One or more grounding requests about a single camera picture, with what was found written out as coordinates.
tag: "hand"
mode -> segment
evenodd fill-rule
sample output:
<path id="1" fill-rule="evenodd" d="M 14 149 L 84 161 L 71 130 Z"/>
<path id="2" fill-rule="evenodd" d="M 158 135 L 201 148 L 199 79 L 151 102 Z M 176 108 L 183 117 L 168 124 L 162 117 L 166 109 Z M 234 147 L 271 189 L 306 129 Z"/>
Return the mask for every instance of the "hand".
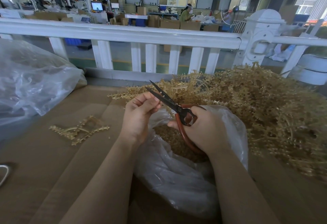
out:
<path id="1" fill-rule="evenodd" d="M 130 100 L 125 107 L 123 126 L 119 137 L 131 144 L 142 144 L 147 136 L 149 118 L 160 107 L 159 99 L 150 92 Z"/>
<path id="2" fill-rule="evenodd" d="M 223 121 L 210 111 L 191 107 L 197 121 L 190 127 L 184 126 L 187 136 L 209 157 L 216 155 L 222 148 L 228 148 L 226 129 Z M 170 121 L 168 127 L 178 130 L 177 122 Z"/>

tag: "scissor blade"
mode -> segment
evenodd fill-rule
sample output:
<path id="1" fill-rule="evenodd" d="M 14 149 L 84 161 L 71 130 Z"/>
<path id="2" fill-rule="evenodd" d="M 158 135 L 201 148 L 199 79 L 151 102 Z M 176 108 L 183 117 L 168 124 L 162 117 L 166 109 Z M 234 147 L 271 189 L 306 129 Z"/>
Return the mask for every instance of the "scissor blade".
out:
<path id="1" fill-rule="evenodd" d="M 164 92 L 158 85 L 156 85 L 155 83 L 153 83 L 151 80 L 150 82 L 153 84 L 153 86 L 157 89 L 157 91 L 159 91 L 159 93 L 166 99 L 169 100 L 172 104 L 175 104 L 175 102 L 170 98 L 170 96 L 168 96 L 168 94 L 166 92 Z"/>
<path id="2" fill-rule="evenodd" d="M 151 90 L 149 87 L 146 87 L 146 89 L 152 94 L 154 95 L 156 98 L 158 98 L 163 104 L 167 105 L 169 108 L 171 108 L 174 111 L 177 111 L 177 106 L 176 104 L 171 103 L 169 100 L 167 100 L 166 98 L 164 98 L 163 96 L 161 96 L 159 93 L 154 92 L 153 90 Z"/>

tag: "white plastic bag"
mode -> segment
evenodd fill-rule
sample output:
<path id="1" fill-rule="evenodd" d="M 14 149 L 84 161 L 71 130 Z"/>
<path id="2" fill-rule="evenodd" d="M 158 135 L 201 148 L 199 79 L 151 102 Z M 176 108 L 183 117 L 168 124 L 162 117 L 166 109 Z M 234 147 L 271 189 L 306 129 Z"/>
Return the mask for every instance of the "white plastic bag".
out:
<path id="1" fill-rule="evenodd" d="M 226 127 L 229 143 L 247 169 L 247 133 L 244 123 L 223 106 L 203 106 L 219 116 Z M 199 218 L 214 218 L 218 196 L 210 162 L 193 163 L 172 153 L 170 145 L 153 128 L 172 120 L 161 108 L 149 121 L 149 136 L 139 148 L 134 174 L 174 208 Z"/>
<path id="2" fill-rule="evenodd" d="M 83 70 L 22 40 L 0 39 L 0 126 L 44 115 L 76 87 Z"/>

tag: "right hand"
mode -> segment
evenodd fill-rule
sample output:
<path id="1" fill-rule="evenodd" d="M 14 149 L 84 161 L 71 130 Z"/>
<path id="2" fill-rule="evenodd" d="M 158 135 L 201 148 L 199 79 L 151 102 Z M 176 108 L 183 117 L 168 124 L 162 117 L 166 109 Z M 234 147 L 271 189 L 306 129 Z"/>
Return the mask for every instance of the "right hand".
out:
<path id="1" fill-rule="evenodd" d="M 225 125 L 220 118 L 196 106 L 191 107 L 191 111 L 198 119 L 192 126 L 184 126 L 184 129 L 195 145 L 209 157 L 216 155 L 221 149 L 230 147 Z M 170 121 L 167 125 L 178 130 L 176 121 Z"/>

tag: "red scissor handle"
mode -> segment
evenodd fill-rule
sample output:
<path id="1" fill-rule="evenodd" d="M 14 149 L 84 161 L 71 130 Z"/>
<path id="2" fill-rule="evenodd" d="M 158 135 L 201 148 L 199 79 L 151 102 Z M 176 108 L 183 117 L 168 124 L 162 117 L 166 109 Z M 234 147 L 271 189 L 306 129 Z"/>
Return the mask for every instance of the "red scissor handle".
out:
<path id="1" fill-rule="evenodd" d="M 193 104 L 183 104 L 182 105 L 182 108 L 190 108 L 190 107 L 193 107 L 193 106 L 196 106 L 196 107 L 199 107 L 199 108 L 202 108 L 205 110 L 205 108 L 201 107 L 201 106 L 198 106 L 198 105 L 193 105 Z M 188 138 L 186 132 L 185 132 L 185 129 L 184 129 L 184 125 L 182 124 L 181 122 L 181 118 L 180 118 L 180 115 L 178 113 L 175 114 L 175 118 L 176 118 L 176 122 L 177 122 L 177 125 L 178 125 L 178 129 L 182 135 L 182 138 L 183 140 L 185 141 L 185 143 L 191 148 L 191 150 L 197 154 L 201 154 L 201 155 L 205 155 L 205 152 L 203 152 L 200 148 L 198 148 L 193 141 L 190 140 L 190 138 Z M 193 118 L 193 123 L 196 122 L 198 118 L 195 116 Z"/>

